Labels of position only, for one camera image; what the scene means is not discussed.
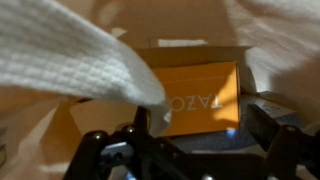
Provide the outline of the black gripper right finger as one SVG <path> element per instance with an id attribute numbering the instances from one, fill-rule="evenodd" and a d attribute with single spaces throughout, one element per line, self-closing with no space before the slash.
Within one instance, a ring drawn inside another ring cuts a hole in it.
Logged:
<path id="1" fill-rule="evenodd" d="M 280 129 L 280 125 L 255 104 L 247 106 L 244 126 L 263 150 L 269 149 Z"/>

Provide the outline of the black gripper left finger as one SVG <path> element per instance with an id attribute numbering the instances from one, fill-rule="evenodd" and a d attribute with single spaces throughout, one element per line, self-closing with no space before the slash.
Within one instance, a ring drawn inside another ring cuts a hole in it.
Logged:
<path id="1" fill-rule="evenodd" d="M 137 129 L 147 130 L 148 129 L 148 116 L 149 111 L 144 107 L 139 106 L 134 117 L 133 126 Z"/>

